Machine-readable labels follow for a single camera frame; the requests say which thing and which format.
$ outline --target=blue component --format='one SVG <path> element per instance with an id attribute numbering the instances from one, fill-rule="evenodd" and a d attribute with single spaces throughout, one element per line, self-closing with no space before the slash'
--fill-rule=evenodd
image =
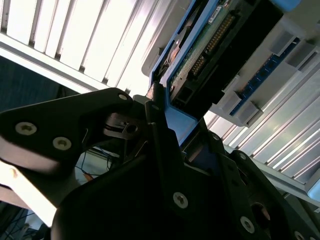
<path id="1" fill-rule="evenodd" d="M 212 13 L 216 9 L 217 3 L 219 0 L 209 0 L 206 4 L 204 10 L 202 11 L 199 19 L 197 20 L 196 24 L 194 25 L 193 29 L 191 30 L 189 36 L 185 40 L 182 48 L 180 49 L 179 53 L 177 54 L 173 64 L 167 69 L 164 76 L 161 78 L 160 83 L 163 84 L 165 87 L 165 117 L 168 123 L 168 127 L 175 131 L 177 136 L 179 145 L 181 145 L 187 136 L 192 132 L 192 130 L 197 126 L 198 120 L 183 111 L 177 109 L 176 107 L 171 105 L 170 102 L 170 80 L 176 73 L 178 67 L 182 63 L 183 59 L 189 52 L 190 48 L 192 47 L 193 43 L 196 41 L 198 35 L 201 33 L 204 26 L 207 24 L 209 18 L 211 17 Z M 154 81 L 154 73 L 158 66 L 161 63 L 161 60 L 168 54 L 172 43 L 180 30 L 182 30 L 184 26 L 184 22 L 187 16 L 191 13 L 191 9 L 195 4 L 196 0 L 193 0 L 187 9 L 186 14 L 184 15 L 183 19 L 181 20 L 178 28 L 174 32 L 172 38 L 170 39 L 169 44 L 165 47 L 163 53 L 161 54 L 160 58 L 156 62 L 152 72 L 150 73 L 150 82 L 149 87 L 151 87 Z"/>
<path id="2" fill-rule="evenodd" d="M 271 2 L 283 11 L 290 12 L 300 4 L 301 0 L 271 0 Z"/>
<path id="3" fill-rule="evenodd" d="M 309 189 L 307 194 L 311 199 L 320 202 L 320 179 Z"/>
<path id="4" fill-rule="evenodd" d="M 241 101 L 231 111 L 230 115 L 234 116 L 248 98 L 260 87 L 260 85 L 270 76 L 270 74 L 279 66 L 279 64 L 289 55 L 289 53 L 298 45 L 299 38 L 295 38 L 293 42 L 283 51 L 280 56 L 272 54 L 271 57 L 263 64 L 258 72 L 251 78 L 244 89 L 238 93 Z"/>

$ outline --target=screw head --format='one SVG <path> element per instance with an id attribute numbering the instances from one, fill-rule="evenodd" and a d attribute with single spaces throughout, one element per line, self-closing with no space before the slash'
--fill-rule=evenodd
<path id="1" fill-rule="evenodd" d="M 152 105 L 152 107 L 153 107 L 155 110 L 159 110 L 159 107 L 156 106 L 156 105 Z"/>
<path id="2" fill-rule="evenodd" d="M 294 236 L 297 240 L 305 240 L 304 236 L 302 236 L 302 234 L 298 231 L 294 232 Z"/>
<path id="3" fill-rule="evenodd" d="M 177 191 L 173 194 L 173 201 L 181 209 L 186 209 L 188 207 L 188 199 L 181 192 Z"/>
<path id="4" fill-rule="evenodd" d="M 246 159 L 247 159 L 247 158 L 246 158 L 246 155 L 244 155 L 242 152 L 240 152 L 239 155 L 240 155 L 240 158 L 242 158 L 243 160 L 246 160 Z"/>
<path id="5" fill-rule="evenodd" d="M 31 122 L 23 121 L 15 125 L 15 131 L 18 134 L 30 136 L 37 131 L 37 127 Z"/>
<path id="6" fill-rule="evenodd" d="M 250 221 L 249 218 L 247 218 L 246 216 L 242 216 L 240 217 L 240 222 L 242 224 L 242 227 L 244 227 L 244 229 L 248 233 L 253 234 L 255 232 L 255 226 L 253 225 L 253 223 Z"/>
<path id="7" fill-rule="evenodd" d="M 128 100 L 128 98 L 123 94 L 119 94 L 119 98 L 121 98 L 122 100 Z"/>
<path id="8" fill-rule="evenodd" d="M 62 151 L 68 150 L 72 146 L 71 141 L 64 136 L 56 137 L 52 143 L 56 149 L 62 150 Z"/>

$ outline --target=black plastic part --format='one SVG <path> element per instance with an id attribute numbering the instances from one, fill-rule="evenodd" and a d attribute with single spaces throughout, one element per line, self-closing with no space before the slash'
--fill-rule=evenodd
<path id="1" fill-rule="evenodd" d="M 201 119 L 212 103 L 217 104 L 224 95 L 222 90 L 235 77 L 282 16 L 283 13 L 269 0 L 257 1 L 254 11 L 221 57 L 216 54 L 225 46 L 217 50 L 214 57 L 202 70 L 197 78 L 202 85 L 189 98 L 182 110 Z"/>
<path id="2" fill-rule="evenodd" d="M 132 105 L 124 91 L 108 88 L 2 112 L 0 126 L 5 127 L 0 128 L 0 159 L 48 176 L 66 176 L 82 152 L 110 139 L 103 135 L 106 117 L 129 111 Z M 17 133 L 15 127 L 20 122 L 34 124 L 37 131 L 32 135 Z M 69 139 L 71 148 L 54 148 L 56 137 Z"/>

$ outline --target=circuit board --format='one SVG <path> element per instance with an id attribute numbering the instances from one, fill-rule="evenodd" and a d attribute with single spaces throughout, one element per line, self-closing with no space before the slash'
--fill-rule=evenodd
<path id="1" fill-rule="evenodd" d="M 181 80 L 187 77 L 196 79 L 197 74 L 205 63 L 203 54 L 209 55 L 219 45 L 220 39 L 232 24 L 235 16 L 231 11 L 238 5 L 238 0 L 223 1 L 213 11 L 207 24 L 189 50 L 182 64 L 171 80 L 171 89 L 174 90 Z"/>

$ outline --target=black cable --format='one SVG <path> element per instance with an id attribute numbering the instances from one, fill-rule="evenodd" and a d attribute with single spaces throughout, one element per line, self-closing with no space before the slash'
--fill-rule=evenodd
<path id="1" fill-rule="evenodd" d="M 80 169 L 84 174 L 90 175 L 90 176 L 100 176 L 101 174 L 91 174 L 83 170 L 81 167 L 75 166 L 77 169 Z"/>
<path id="2" fill-rule="evenodd" d="M 22 212 L 21 212 L 21 214 L 20 214 L 20 216 L 19 216 L 19 218 L 18 218 L 18 220 L 22 217 L 22 215 L 24 214 L 24 209 L 22 209 Z M 12 232 L 13 232 L 13 230 L 15 229 L 15 227 L 17 226 L 17 224 L 18 224 L 18 222 L 19 221 L 16 221 L 16 223 L 15 223 L 15 225 L 12 227 L 12 229 L 11 229 L 11 231 L 6 235 L 6 237 L 5 237 L 5 239 L 4 240 L 7 240 L 8 239 L 8 237 L 12 234 Z"/>
<path id="3" fill-rule="evenodd" d="M 33 213 L 27 214 L 27 215 L 25 215 L 25 216 L 23 216 L 23 217 L 20 217 L 19 219 L 12 221 L 11 224 L 14 223 L 14 222 L 16 222 L 16 221 L 19 221 L 19 220 L 21 220 L 21 219 L 23 219 L 23 218 L 26 218 L 26 217 L 28 217 L 28 216 L 30 216 L 30 215 L 33 215 L 33 214 L 35 214 L 35 213 L 33 212 Z"/>
<path id="4" fill-rule="evenodd" d="M 110 170 L 111 165 L 109 166 L 109 160 L 113 158 L 111 154 L 106 153 L 100 146 L 98 146 L 103 155 L 106 156 L 106 169 Z"/>
<path id="5" fill-rule="evenodd" d="M 78 167 L 78 166 L 75 166 L 76 168 L 80 169 L 84 174 L 87 174 L 89 176 L 100 176 L 101 174 L 91 174 L 91 173 L 88 173 L 86 172 L 83 168 L 84 168 L 84 163 L 85 163 L 85 160 L 86 160 L 86 156 L 87 156 L 87 152 L 85 151 L 84 152 L 84 156 L 83 156 L 83 161 L 81 163 L 81 167 Z"/>
<path id="6" fill-rule="evenodd" d="M 26 217 L 28 217 L 28 216 L 30 216 L 30 215 L 33 215 L 33 214 L 35 214 L 35 213 L 33 212 L 33 213 L 27 214 L 27 215 L 25 215 L 25 216 L 22 216 L 22 217 L 20 217 L 20 218 L 18 218 L 18 219 L 16 219 L 16 220 L 12 221 L 10 224 L 13 224 L 14 222 L 17 222 L 16 226 L 18 226 L 18 222 L 19 222 L 21 219 L 26 218 Z M 24 228 L 24 226 L 20 227 L 17 231 L 14 231 L 14 232 L 12 232 L 12 233 L 10 233 L 10 234 L 11 234 L 11 235 L 12 235 L 12 234 L 15 234 L 15 233 L 21 231 L 23 228 Z"/>

